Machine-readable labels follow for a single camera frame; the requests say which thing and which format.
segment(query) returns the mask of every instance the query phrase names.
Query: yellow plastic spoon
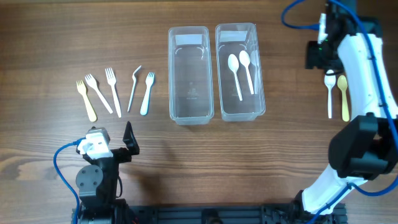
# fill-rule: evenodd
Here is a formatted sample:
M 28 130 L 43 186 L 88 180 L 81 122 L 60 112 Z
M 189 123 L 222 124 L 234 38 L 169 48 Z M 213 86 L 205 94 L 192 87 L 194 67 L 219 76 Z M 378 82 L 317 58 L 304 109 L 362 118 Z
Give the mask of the yellow plastic spoon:
M 342 95 L 342 103 L 343 106 L 341 107 L 342 110 L 342 117 L 343 121 L 349 121 L 349 113 L 348 113 L 348 104 L 347 104 L 347 96 L 346 96 L 346 90 L 347 90 L 347 79 L 344 75 L 340 75 L 337 80 L 337 87 L 341 90 L 341 95 Z

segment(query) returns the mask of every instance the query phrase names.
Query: fork handle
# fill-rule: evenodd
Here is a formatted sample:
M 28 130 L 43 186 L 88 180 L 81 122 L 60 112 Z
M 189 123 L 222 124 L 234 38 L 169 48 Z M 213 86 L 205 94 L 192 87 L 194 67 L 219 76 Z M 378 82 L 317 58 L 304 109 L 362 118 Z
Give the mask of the fork handle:
M 88 99 L 87 95 L 83 95 L 83 99 L 85 101 L 88 119 L 90 119 L 91 122 L 96 121 L 97 115 L 95 114 L 94 108 L 91 105 L 90 100 Z
M 116 89 L 115 89 L 114 85 L 111 86 L 111 87 L 112 87 L 114 107 L 116 108 L 116 112 L 118 113 L 118 116 L 121 118 L 122 117 L 122 111 L 120 109 L 120 103 L 119 103 L 118 94 L 116 93 Z
M 99 89 L 95 90 L 99 96 L 99 98 L 101 99 L 102 103 L 105 105 L 106 109 L 108 110 L 109 113 L 113 113 L 113 110 L 111 108 L 111 106 L 109 105 L 109 103 L 106 101 L 104 95 L 102 95 L 102 93 L 100 92 Z
M 136 89 L 136 82 L 132 84 L 132 90 L 131 90 L 131 96 L 130 96 L 130 101 L 129 101 L 129 108 L 127 109 L 127 112 L 130 112 L 130 107 L 132 103 L 132 97 L 134 96 L 134 90 Z
M 150 88 L 152 86 L 147 86 L 147 90 L 145 91 L 144 100 L 142 101 L 140 114 L 146 115 L 148 113 L 148 104 L 149 104 L 149 95 L 150 95 Z

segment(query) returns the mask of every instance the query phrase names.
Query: spoon handle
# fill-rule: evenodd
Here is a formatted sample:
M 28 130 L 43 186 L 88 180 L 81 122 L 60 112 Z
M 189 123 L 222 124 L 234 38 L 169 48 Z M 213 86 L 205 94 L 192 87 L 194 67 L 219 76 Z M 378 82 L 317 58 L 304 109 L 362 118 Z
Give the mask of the spoon handle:
M 329 119 L 331 119 L 331 88 L 328 88 L 328 115 L 329 115 Z
M 347 95 L 345 91 L 341 91 L 342 95 L 342 107 L 341 107 L 341 113 L 343 117 L 343 121 L 349 121 L 349 112 L 348 112 L 348 104 L 347 104 Z
M 249 72 L 249 66 L 246 66 L 246 75 L 248 76 L 250 93 L 253 95 L 254 94 L 253 82 L 251 81 L 251 76 L 250 76 L 250 72 Z
M 242 101 L 242 92 L 241 92 L 241 86 L 239 85 L 239 80 L 238 80 L 238 76 L 236 75 L 236 72 L 234 72 L 234 76 L 235 76 L 235 85 L 236 85 L 236 91 L 238 92 L 238 96 L 239 96 L 239 100 Z

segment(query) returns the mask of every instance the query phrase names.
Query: label on container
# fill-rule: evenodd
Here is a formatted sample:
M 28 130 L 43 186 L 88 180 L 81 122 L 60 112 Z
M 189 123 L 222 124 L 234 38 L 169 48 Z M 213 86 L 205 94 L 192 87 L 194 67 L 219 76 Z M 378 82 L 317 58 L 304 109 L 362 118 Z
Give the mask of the label on container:
M 221 31 L 220 42 L 245 41 L 247 31 Z
M 176 45 L 186 45 L 186 44 L 201 44 L 201 34 L 185 34 L 176 35 L 175 44 Z
M 196 100 L 199 96 L 197 89 L 194 87 L 193 82 L 189 83 L 189 90 L 187 100 Z

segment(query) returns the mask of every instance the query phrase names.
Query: plastic fork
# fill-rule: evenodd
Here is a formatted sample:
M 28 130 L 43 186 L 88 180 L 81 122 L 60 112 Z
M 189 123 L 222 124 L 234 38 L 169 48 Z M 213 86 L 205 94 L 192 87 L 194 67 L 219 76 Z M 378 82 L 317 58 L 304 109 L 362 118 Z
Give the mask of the plastic fork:
M 87 85 L 92 87 L 95 90 L 95 92 L 97 92 L 99 98 L 101 99 L 102 103 L 105 105 L 105 107 L 109 111 L 109 113 L 113 113 L 111 106 L 105 100 L 105 97 L 100 92 L 100 89 L 98 89 L 97 80 L 91 74 L 86 75 L 85 78 L 86 78 Z
M 83 99 L 85 101 L 88 119 L 90 119 L 91 122 L 96 121 L 97 115 L 95 114 L 94 108 L 91 105 L 90 100 L 88 99 L 87 88 L 85 83 L 83 82 L 83 80 L 79 80 L 76 82 L 76 85 L 77 85 L 77 91 L 83 96 Z
M 132 73 L 132 90 L 131 90 L 131 96 L 130 96 L 130 102 L 129 102 L 129 108 L 127 109 L 127 112 L 130 112 L 130 107 L 131 107 L 131 102 L 132 102 L 132 97 L 134 96 L 134 90 L 136 89 L 136 73 L 138 70 L 141 68 L 141 65 Z
M 108 80 L 108 84 L 112 88 L 113 101 L 114 101 L 114 106 L 116 108 L 116 112 L 118 113 L 118 116 L 121 118 L 122 111 L 120 109 L 118 94 L 116 93 L 116 77 L 114 76 L 112 68 L 105 68 L 105 74 L 106 74 L 106 79 Z
M 154 82 L 155 82 L 155 73 L 149 72 L 147 79 L 145 80 L 145 83 L 147 84 L 147 90 L 145 92 L 144 100 L 142 101 L 141 105 L 141 110 L 140 110 L 141 115 L 146 115 L 148 113 L 150 89 L 152 88 Z

